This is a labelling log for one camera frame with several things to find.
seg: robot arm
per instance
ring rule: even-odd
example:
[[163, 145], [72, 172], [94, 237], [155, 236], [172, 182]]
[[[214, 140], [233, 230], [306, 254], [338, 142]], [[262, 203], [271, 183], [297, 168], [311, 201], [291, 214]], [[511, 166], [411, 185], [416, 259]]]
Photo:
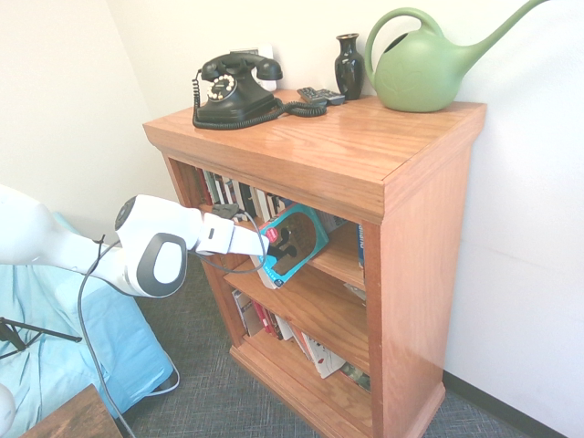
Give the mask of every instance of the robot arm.
[[[265, 236], [214, 214], [138, 195], [115, 223], [121, 247], [111, 248], [92, 276], [137, 297], [168, 297], [183, 284], [188, 251], [260, 256]], [[102, 246], [102, 253], [107, 248]], [[0, 185], [0, 264], [49, 265], [87, 274], [99, 244], [70, 232], [38, 201]]]

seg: black vase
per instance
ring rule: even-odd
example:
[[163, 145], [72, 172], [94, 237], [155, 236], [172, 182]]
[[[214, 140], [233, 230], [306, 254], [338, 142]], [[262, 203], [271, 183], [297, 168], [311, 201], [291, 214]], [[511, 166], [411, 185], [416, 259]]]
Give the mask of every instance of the black vase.
[[357, 51], [359, 34], [337, 36], [340, 42], [340, 55], [335, 59], [335, 78], [339, 92], [346, 100], [358, 99], [363, 89], [365, 67], [363, 57]]

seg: coiled telephone cord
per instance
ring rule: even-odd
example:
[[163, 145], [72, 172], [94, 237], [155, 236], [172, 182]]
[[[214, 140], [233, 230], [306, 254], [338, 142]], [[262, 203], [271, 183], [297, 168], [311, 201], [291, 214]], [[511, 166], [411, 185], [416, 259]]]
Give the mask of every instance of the coiled telephone cord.
[[197, 119], [197, 110], [201, 106], [201, 92], [199, 89], [198, 80], [199, 73], [201, 73], [201, 70], [197, 72], [196, 78], [193, 79], [193, 125], [195, 128], [201, 128], [204, 130], [241, 130], [242, 128], [249, 128], [250, 126], [255, 126], [266, 121], [275, 120], [285, 112], [299, 117], [317, 117], [322, 116], [327, 112], [327, 107], [325, 106], [312, 105], [306, 102], [298, 101], [284, 103], [281, 99], [276, 98], [276, 110], [250, 120], [234, 121], [230, 123], [212, 123], [207, 121], [199, 121]]

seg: light blue bed sheet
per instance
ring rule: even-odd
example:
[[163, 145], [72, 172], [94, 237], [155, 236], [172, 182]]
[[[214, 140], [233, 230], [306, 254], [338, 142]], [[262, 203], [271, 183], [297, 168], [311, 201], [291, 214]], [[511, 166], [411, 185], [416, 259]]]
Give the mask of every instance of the light blue bed sheet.
[[[82, 337], [77, 314], [82, 278], [51, 266], [0, 265], [0, 317]], [[82, 308], [109, 393], [125, 412], [172, 374], [172, 364], [134, 298], [90, 278]], [[26, 329], [18, 331], [24, 342], [35, 336]], [[0, 341], [0, 356], [14, 349]], [[4, 438], [20, 436], [90, 384], [117, 416], [85, 340], [76, 343], [41, 335], [26, 351], [0, 360], [0, 382], [16, 399], [15, 422]]]

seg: green watering can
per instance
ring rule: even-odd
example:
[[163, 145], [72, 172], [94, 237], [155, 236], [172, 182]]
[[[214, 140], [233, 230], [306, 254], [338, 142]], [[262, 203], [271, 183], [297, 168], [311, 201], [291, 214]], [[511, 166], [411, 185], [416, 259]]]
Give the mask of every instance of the green watering can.
[[[464, 75], [527, 12], [547, 0], [529, 0], [491, 36], [472, 46], [448, 41], [428, 14], [412, 7], [389, 12], [370, 32], [365, 46], [365, 71], [383, 105], [392, 110], [430, 112], [447, 107]], [[380, 29], [396, 16], [412, 16], [420, 29], [399, 36], [381, 55], [373, 72], [371, 51]]]

